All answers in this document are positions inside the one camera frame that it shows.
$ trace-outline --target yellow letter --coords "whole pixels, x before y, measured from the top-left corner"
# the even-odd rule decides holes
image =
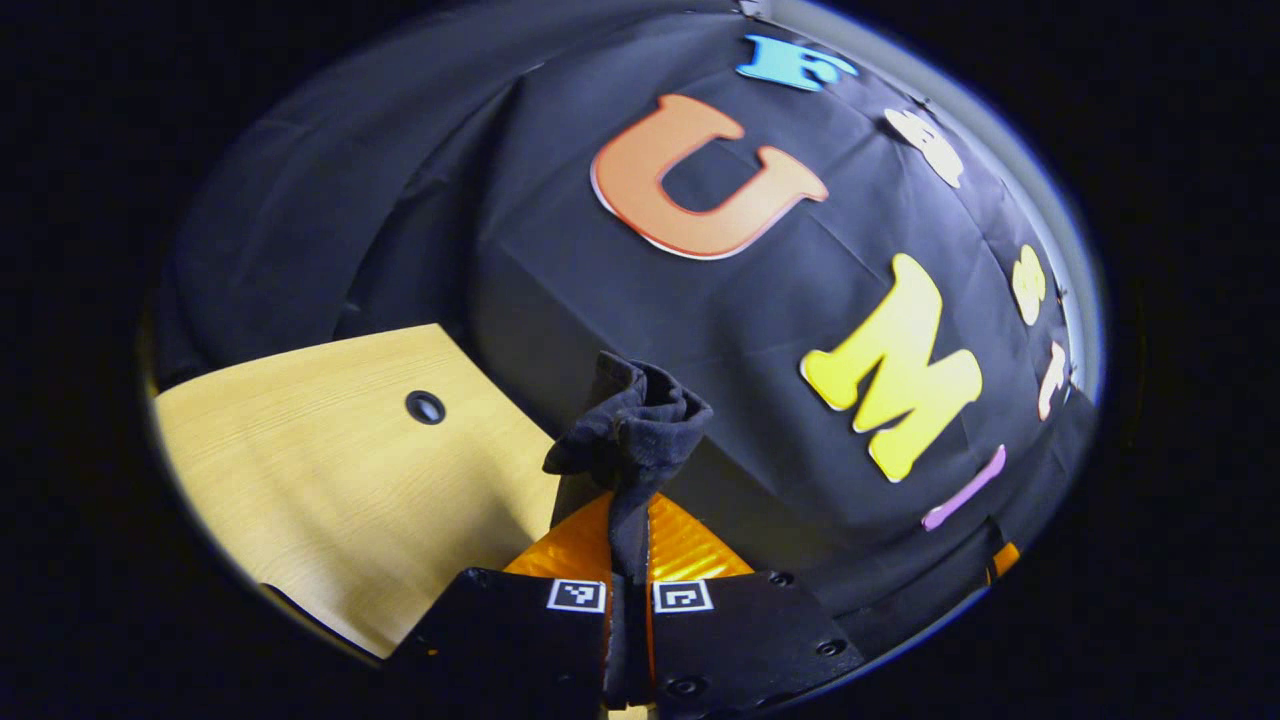
[[[982,370],[973,352],[959,350],[929,365],[942,316],[933,279],[908,255],[893,256],[893,287],[874,313],[832,352],[814,350],[800,374],[835,410],[858,401],[858,382],[877,364],[867,398],[854,416],[864,433],[908,413],[870,441],[872,460],[896,483],[960,410],[982,395]]]

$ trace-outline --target crumpled black cloth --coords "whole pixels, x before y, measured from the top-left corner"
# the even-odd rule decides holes
[[[703,439],[712,407],[666,370],[600,352],[588,410],[556,441],[543,470],[589,473],[613,491],[613,610],[604,664],[611,708],[650,702],[646,632],[649,501]]]

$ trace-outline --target screw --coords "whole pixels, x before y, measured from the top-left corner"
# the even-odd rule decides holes
[[[676,697],[695,697],[705,688],[707,680],[698,676],[681,678],[667,684],[667,692]]]
[[[823,657],[833,657],[841,652],[845,652],[844,641],[828,641],[818,646],[818,655]]]

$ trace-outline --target light wood surface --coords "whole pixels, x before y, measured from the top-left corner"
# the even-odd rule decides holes
[[[408,415],[415,389],[440,398],[443,423]],[[504,568],[548,530],[552,438],[436,325],[227,368],[155,409],[225,553],[380,657],[458,571]]]

